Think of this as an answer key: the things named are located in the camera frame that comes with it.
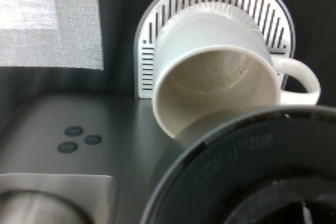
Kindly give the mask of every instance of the metal surface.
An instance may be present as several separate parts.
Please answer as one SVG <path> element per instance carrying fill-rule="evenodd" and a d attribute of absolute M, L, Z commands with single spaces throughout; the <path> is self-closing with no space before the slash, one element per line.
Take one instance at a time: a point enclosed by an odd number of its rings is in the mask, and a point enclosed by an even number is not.
<path fill-rule="evenodd" d="M 94 224 L 108 224 L 111 222 L 114 216 L 114 209 L 112 209 L 112 202 L 115 197 L 115 183 L 109 176 L 93 176 L 93 175 L 51 175 L 51 174 L 3 174 L 0 175 L 0 195 L 6 194 L 7 192 L 43 192 L 49 195 L 54 195 L 58 198 L 66 199 L 85 213 L 90 217 Z M 16 201 L 21 200 L 31 200 L 36 203 L 36 208 L 28 207 L 27 211 L 24 211 L 27 205 L 24 204 L 22 207 L 15 208 L 18 212 L 24 213 L 25 216 L 34 216 L 42 213 L 43 204 L 45 204 L 45 197 L 37 197 L 34 200 L 34 196 L 24 196 L 13 197 L 9 203 L 18 203 Z M 1 210 L 3 213 L 0 214 L 0 223 L 1 222 L 1 215 L 6 217 L 6 210 Z M 63 216 L 63 214 L 51 214 L 52 209 L 48 211 L 49 215 Z"/>
<path fill-rule="evenodd" d="M 12 115 L 0 137 L 0 192 L 48 192 L 76 204 L 96 224 L 108 213 L 109 224 L 136 224 L 181 152 L 151 111 L 150 100 L 120 97 L 51 96 L 30 102 Z M 64 135 L 70 126 L 82 127 L 81 136 Z M 94 146 L 84 143 L 88 135 L 102 136 Z M 63 154 L 57 146 L 69 140 L 78 150 Z"/>
<path fill-rule="evenodd" d="M 280 0 L 220 0 L 243 9 L 252 16 L 262 31 L 271 54 L 294 56 L 295 30 L 291 15 Z M 154 41 L 159 31 L 175 13 L 198 0 L 159 0 L 150 5 L 138 26 L 135 37 L 135 79 L 139 98 L 151 98 Z"/>
<path fill-rule="evenodd" d="M 1 224 L 90 224 L 79 209 L 60 198 L 36 193 L 15 192 L 0 196 Z"/>

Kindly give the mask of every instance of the coffee machine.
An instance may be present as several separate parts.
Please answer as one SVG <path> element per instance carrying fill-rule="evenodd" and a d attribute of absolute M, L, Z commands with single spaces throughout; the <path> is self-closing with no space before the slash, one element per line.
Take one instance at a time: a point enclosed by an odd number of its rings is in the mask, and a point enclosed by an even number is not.
<path fill-rule="evenodd" d="M 154 40 L 198 3 L 99 1 L 103 71 L 1 68 L 16 110 L 0 137 L 0 223 L 334 222 L 334 109 L 267 107 L 229 122 L 217 114 L 174 139 L 157 125 Z M 285 3 L 225 3 L 255 19 L 270 53 L 294 57 Z"/>

